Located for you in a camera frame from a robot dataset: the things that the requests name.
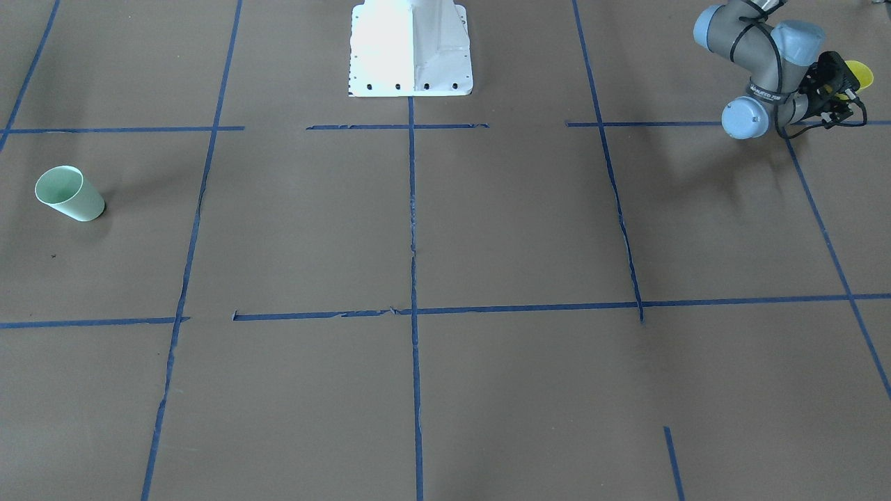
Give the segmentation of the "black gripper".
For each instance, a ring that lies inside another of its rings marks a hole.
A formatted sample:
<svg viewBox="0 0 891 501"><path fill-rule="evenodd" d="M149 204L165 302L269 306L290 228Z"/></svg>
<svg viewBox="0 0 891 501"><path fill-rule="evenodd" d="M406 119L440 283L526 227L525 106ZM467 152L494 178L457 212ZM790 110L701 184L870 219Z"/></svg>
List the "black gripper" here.
<svg viewBox="0 0 891 501"><path fill-rule="evenodd" d="M816 91L817 73L806 73L802 78L794 102L794 122L804 122L808 118L819 122L834 122L835 98L824 98Z"/></svg>

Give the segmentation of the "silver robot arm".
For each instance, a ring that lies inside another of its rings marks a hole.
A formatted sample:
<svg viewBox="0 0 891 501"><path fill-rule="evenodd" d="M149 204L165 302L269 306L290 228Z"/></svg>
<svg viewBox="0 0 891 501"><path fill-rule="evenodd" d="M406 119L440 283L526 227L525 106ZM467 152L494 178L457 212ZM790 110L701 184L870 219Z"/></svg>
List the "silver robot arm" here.
<svg viewBox="0 0 891 501"><path fill-rule="evenodd" d="M749 73L745 95L723 108L721 123L729 136L747 140L804 120L812 99L800 86L817 63L826 34L804 20L769 23L783 1L727 1L707 7L697 17L693 38Z"/></svg>

